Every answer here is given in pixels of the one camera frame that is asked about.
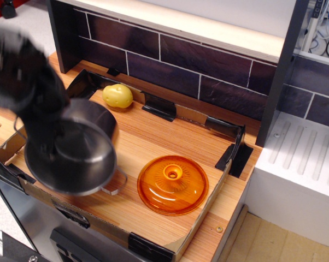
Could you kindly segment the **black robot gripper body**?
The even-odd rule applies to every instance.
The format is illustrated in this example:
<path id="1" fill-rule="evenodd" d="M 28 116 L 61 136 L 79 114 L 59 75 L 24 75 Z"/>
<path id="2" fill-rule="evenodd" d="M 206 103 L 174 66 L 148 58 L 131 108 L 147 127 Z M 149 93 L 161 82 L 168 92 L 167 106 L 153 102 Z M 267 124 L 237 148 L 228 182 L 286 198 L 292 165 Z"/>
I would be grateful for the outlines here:
<path id="1" fill-rule="evenodd" d="M 40 156 L 55 154 L 57 124 L 69 103 L 44 53 L 25 34 L 0 27 L 0 107 L 21 118 Z"/>

